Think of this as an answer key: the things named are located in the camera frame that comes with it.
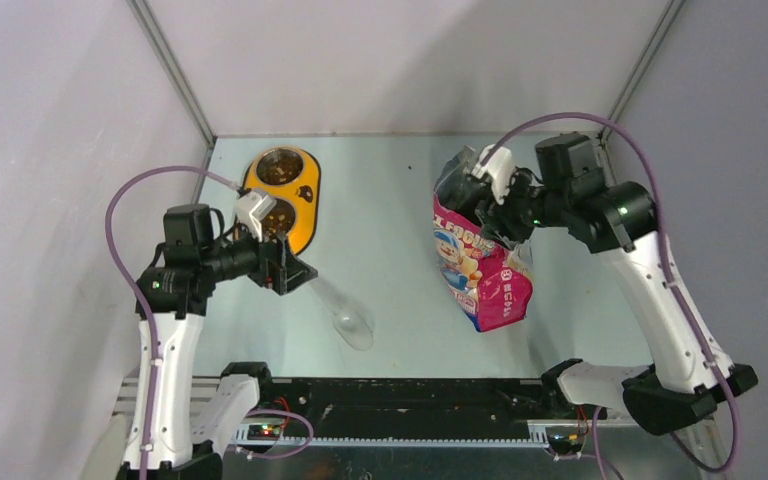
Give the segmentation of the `clear plastic scoop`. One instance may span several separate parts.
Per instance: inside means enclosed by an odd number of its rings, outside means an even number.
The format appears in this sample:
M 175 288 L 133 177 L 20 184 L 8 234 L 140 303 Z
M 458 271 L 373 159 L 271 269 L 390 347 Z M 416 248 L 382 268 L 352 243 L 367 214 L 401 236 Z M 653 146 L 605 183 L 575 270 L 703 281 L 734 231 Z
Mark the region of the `clear plastic scoop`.
M 313 280 L 311 288 L 332 313 L 332 326 L 343 341 L 356 351 L 370 350 L 374 328 L 360 306 L 324 278 Z

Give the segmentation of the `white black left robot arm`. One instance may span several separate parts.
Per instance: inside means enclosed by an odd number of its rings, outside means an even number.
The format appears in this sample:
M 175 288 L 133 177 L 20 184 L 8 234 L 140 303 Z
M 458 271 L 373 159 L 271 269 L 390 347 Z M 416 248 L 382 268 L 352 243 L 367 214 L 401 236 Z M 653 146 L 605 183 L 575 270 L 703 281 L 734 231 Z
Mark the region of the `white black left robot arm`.
M 222 214 L 206 204 L 172 207 L 164 239 L 135 281 L 141 359 L 133 423 L 119 479 L 219 479 L 222 457 L 249 413 L 276 403 L 265 363 L 232 363 L 198 415 L 192 413 L 193 368 L 208 302 L 224 281 L 249 278 L 285 295 L 317 276 L 297 258 L 285 233 L 267 228 L 277 201 L 238 205 L 225 234 Z

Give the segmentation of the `pink blue pet food bag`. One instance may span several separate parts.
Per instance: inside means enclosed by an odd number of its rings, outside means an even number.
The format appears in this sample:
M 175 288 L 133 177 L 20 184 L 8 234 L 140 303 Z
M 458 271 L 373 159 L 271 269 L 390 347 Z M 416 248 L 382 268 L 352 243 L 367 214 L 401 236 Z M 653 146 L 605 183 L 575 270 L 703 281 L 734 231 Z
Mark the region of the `pink blue pet food bag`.
M 432 197 L 438 271 L 476 331 L 526 318 L 534 286 L 529 243 L 511 244 L 489 224 L 499 203 L 488 180 L 472 175 L 479 153 L 462 148 L 446 162 Z

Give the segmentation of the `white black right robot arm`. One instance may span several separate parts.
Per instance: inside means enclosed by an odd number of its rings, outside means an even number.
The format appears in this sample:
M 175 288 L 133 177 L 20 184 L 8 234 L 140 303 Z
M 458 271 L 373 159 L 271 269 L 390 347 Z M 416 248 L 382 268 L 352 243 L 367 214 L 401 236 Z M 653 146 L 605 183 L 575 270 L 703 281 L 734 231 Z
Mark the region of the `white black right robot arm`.
M 630 416 L 661 436 L 692 426 L 757 386 L 702 320 L 678 275 L 652 194 L 609 185 L 590 139 L 562 134 L 539 142 L 538 170 L 519 167 L 501 143 L 479 152 L 469 175 L 483 197 L 476 214 L 491 239 L 512 246 L 538 228 L 563 228 L 609 267 L 643 333 L 652 361 L 638 367 L 564 361 L 544 373 L 545 411 L 566 418 L 581 404 Z

